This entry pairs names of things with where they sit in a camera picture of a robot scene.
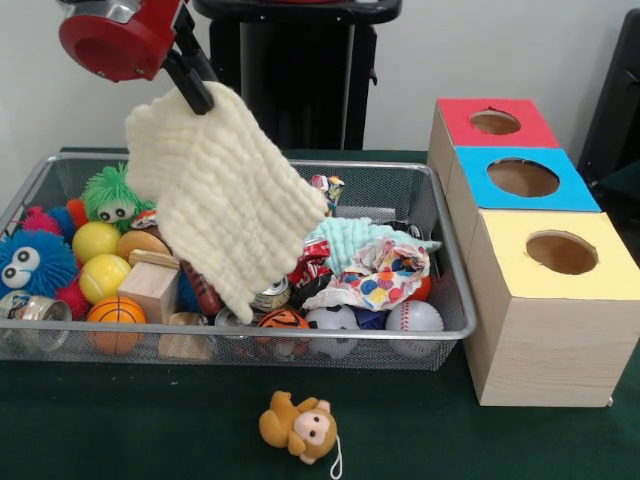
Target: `textured cloth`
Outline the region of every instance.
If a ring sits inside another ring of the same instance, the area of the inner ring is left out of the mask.
[[[381,236],[387,236],[396,243],[423,247],[429,253],[435,252],[441,246],[440,242],[418,240],[388,225],[372,224],[370,218],[329,217],[322,221],[308,238],[320,237],[329,241],[331,256],[326,264],[334,274],[340,275],[351,265],[351,260],[358,251]]]
[[[351,265],[302,308],[313,310],[350,305],[378,312],[405,301],[429,275],[429,254],[423,247],[378,237],[357,252]]]
[[[256,293],[292,271],[326,201],[260,130],[231,89],[195,115],[177,89],[126,122],[127,183],[157,202],[160,233],[243,322]]]

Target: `yellow box top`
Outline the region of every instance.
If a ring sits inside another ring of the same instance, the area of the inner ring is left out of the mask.
[[[481,215],[511,295],[640,300],[640,269],[605,213]]]

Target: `red box top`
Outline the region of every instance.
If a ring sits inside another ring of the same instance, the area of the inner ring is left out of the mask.
[[[438,106],[456,147],[560,147],[531,100],[447,98]]]

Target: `green fuzzy toy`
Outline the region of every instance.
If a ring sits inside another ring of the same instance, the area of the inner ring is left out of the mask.
[[[153,202],[142,202],[127,186],[127,166],[105,167],[91,177],[82,194],[87,218],[91,221],[111,223],[120,233],[131,228],[131,223],[143,210],[155,208]]]

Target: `wooden cube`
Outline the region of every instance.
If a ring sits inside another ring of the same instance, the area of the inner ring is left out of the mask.
[[[606,214],[482,210],[467,271],[481,405],[607,405],[640,336],[640,270]]]
[[[456,147],[541,147],[560,145],[530,100],[439,99],[427,164],[447,193]]]
[[[175,313],[169,325],[197,326],[199,313]],[[211,360],[213,354],[203,335],[163,334],[158,343],[158,354],[163,358],[179,360]]]
[[[140,304],[148,323],[169,323],[176,312],[179,270],[138,262],[118,288],[118,295]]]
[[[456,148],[447,204],[465,264],[479,208],[600,212],[559,148]]]

